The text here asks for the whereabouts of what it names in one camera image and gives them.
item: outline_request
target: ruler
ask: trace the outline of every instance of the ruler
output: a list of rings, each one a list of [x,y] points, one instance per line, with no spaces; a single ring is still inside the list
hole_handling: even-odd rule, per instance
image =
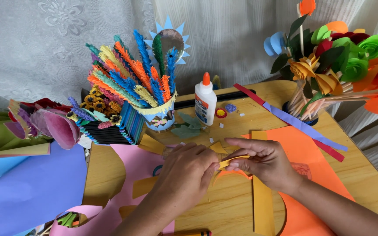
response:
[[[171,151],[173,151],[172,147],[164,147],[163,149],[163,159],[170,155]],[[221,161],[223,158],[228,157],[229,154],[224,153],[217,153],[218,159]]]
[[[295,163],[295,162],[290,162],[291,166],[299,173],[302,175],[304,178],[307,179],[312,179],[312,172],[310,171],[310,167],[308,164],[302,164],[302,163]]]

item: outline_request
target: white curtain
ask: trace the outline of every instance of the white curtain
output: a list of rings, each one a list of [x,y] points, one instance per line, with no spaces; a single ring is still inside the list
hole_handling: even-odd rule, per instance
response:
[[[297,18],[299,0],[0,0],[0,108],[8,99],[43,97],[67,103],[79,98],[91,57],[85,43],[112,45],[121,35],[134,54],[132,35],[139,29],[151,38],[155,21],[174,27],[185,22],[190,34],[187,62],[177,67],[179,94],[193,93],[202,74],[218,74],[223,87],[272,77],[274,58],[263,41],[288,32]],[[312,30],[330,21],[345,21],[351,30],[378,34],[378,0],[316,0],[306,20]]]

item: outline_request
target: glue bottle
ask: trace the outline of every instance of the glue bottle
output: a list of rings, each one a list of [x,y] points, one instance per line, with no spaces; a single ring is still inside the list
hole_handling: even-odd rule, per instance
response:
[[[195,114],[197,118],[207,126],[214,122],[217,95],[213,91],[213,83],[210,74],[205,72],[201,83],[195,85]]]

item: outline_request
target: wooden table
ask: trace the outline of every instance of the wooden table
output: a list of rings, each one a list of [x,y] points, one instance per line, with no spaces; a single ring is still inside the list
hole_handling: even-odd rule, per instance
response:
[[[254,89],[262,99],[281,108],[282,104],[290,99],[296,84],[277,80],[245,87]],[[216,94],[235,91],[236,88],[225,88],[217,90]],[[194,95],[177,98],[178,101],[188,99],[194,99]],[[238,137],[251,130],[264,131],[286,126],[283,121],[250,98],[219,102],[217,107],[223,108],[228,103],[236,105],[238,113],[244,113],[245,116],[240,117],[238,113],[231,113],[225,119],[215,117],[214,124],[198,137],[182,141],[209,146],[209,138],[212,137],[214,141],[222,140],[221,143],[225,147],[228,146],[223,141],[225,137]],[[194,116],[194,108],[178,111]],[[176,116],[176,121],[180,123],[182,120]],[[223,123],[224,128],[219,128],[219,123]],[[327,153],[323,151],[322,153],[357,203],[378,213],[378,171],[328,113],[320,116],[319,122],[313,127],[327,138],[348,147],[348,152],[340,151],[345,156],[342,163]],[[158,134],[150,129],[146,132],[163,144],[181,142],[171,132]],[[90,157],[83,204],[105,206],[123,185],[125,180],[123,163],[109,146],[92,145]],[[285,220],[285,205],[276,191],[273,191],[273,208],[276,232],[279,232]],[[257,235],[253,233],[251,181],[241,175],[225,175],[214,186],[211,184],[201,202],[176,219],[176,232],[195,229],[209,229],[216,236]]]

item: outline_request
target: pen holder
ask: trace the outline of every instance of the pen holder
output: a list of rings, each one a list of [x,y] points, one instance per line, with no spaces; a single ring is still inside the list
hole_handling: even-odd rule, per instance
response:
[[[163,105],[154,108],[139,108],[134,109],[144,116],[147,126],[155,131],[162,131],[170,128],[174,124],[174,101],[176,100],[177,92],[175,91],[170,100]]]

